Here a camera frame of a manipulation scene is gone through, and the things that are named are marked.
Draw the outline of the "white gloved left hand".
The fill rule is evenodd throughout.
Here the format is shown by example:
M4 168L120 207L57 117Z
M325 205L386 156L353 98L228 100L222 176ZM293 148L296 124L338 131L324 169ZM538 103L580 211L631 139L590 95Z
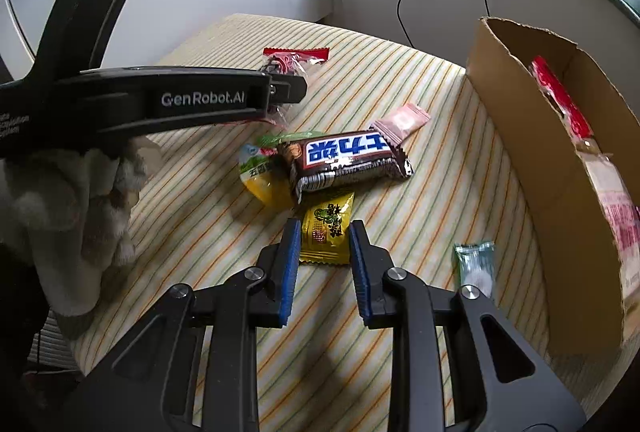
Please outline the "white gloved left hand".
M35 266L56 314L89 313L103 274L134 262L131 211L160 166L160 147L146 137L2 160L1 242Z

